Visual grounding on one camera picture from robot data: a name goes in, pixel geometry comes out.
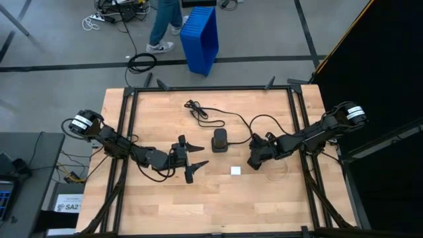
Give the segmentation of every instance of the white label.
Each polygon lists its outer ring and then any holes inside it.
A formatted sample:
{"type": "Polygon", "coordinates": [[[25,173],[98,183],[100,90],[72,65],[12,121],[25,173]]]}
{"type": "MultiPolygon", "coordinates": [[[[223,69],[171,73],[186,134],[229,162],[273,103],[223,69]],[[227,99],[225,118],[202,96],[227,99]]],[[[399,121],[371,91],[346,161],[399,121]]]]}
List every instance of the white label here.
{"type": "MultiPolygon", "coordinates": [[[[79,213],[83,194],[59,194],[54,206],[55,212],[79,213]]],[[[48,235],[72,235],[75,228],[70,229],[49,229],[48,235]]]]}
{"type": "Polygon", "coordinates": [[[81,122],[78,122],[77,120],[73,120],[72,121],[72,124],[77,125],[77,126],[79,126],[80,128],[82,128],[84,130],[87,129],[87,126],[85,124],[83,124],[81,122]]]}
{"type": "Polygon", "coordinates": [[[349,114],[349,115],[347,115],[347,119],[351,119],[351,118],[353,118],[353,117],[356,117],[356,116],[358,116],[358,115],[362,115],[362,114],[364,114],[364,111],[363,110],[359,110],[358,112],[353,112],[353,113],[351,113],[351,114],[349,114]]]}
{"type": "Polygon", "coordinates": [[[88,126],[92,126],[92,125],[93,125],[93,123],[92,123],[92,122],[90,122],[88,119],[86,119],[85,117],[82,117],[82,116],[80,116],[80,115],[76,115],[76,116],[75,116],[75,119],[77,119],[77,120],[80,120],[80,121],[84,122],[84,123],[85,123],[85,124],[87,124],[88,126]]]}
{"type": "Polygon", "coordinates": [[[238,166],[232,166],[231,175],[241,175],[241,168],[238,166]]]}
{"type": "Polygon", "coordinates": [[[348,113],[357,112],[358,110],[363,110],[360,106],[355,106],[353,108],[348,109],[348,113]]]}

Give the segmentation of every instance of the table leg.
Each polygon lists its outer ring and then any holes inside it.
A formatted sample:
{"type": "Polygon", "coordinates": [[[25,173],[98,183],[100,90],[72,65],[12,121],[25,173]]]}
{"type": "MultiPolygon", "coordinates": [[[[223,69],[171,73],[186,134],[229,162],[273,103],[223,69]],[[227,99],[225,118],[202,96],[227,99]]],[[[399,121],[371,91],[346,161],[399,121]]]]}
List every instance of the table leg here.
{"type": "Polygon", "coordinates": [[[29,32],[25,27],[0,4],[0,12],[2,12],[25,36],[29,36],[29,32]]]}

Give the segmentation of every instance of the blue bin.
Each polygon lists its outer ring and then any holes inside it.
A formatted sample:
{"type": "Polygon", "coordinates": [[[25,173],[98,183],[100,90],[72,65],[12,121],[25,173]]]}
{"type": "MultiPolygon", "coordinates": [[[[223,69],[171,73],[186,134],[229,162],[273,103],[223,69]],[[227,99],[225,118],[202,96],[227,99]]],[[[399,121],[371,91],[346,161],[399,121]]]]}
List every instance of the blue bin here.
{"type": "Polygon", "coordinates": [[[180,41],[191,72],[208,76],[219,51],[214,7],[194,7],[180,41]]]}

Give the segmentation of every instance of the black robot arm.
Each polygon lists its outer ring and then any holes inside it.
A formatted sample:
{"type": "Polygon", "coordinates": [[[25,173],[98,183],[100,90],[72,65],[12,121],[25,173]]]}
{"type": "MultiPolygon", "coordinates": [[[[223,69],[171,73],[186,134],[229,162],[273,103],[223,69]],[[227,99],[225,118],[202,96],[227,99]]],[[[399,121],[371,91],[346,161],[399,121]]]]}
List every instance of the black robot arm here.
{"type": "Polygon", "coordinates": [[[367,117],[360,106],[353,102],[343,102],[331,111],[325,112],[321,120],[295,134],[276,137],[268,132],[266,139],[253,134],[247,163],[258,170],[262,162],[290,156],[302,145],[305,146],[306,152],[319,154],[325,148],[328,139],[339,138],[360,129],[366,122],[367,117]]]}
{"type": "Polygon", "coordinates": [[[119,135],[114,129],[104,123],[104,118],[91,110],[81,110],[71,120],[69,129],[79,137],[68,134],[62,123],[62,130],[68,136],[76,139],[91,141],[97,140],[104,146],[104,153],[118,159],[132,158],[139,166],[151,168],[160,174],[160,171],[185,167],[185,177],[187,183],[193,183],[192,175],[208,161],[197,164],[190,164],[187,152],[201,151],[203,147],[190,145],[185,140],[185,136],[179,136],[178,143],[172,144],[169,154],[157,150],[155,147],[143,147],[134,144],[127,138],[119,135]]]}

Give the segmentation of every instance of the white block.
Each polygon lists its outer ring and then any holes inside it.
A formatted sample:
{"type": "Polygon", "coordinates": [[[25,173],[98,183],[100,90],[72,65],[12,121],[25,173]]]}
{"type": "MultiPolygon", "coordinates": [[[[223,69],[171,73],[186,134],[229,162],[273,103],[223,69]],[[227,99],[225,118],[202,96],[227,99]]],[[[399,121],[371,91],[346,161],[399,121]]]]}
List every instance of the white block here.
{"type": "Polygon", "coordinates": [[[231,175],[241,175],[241,168],[239,166],[232,166],[231,175]]]}

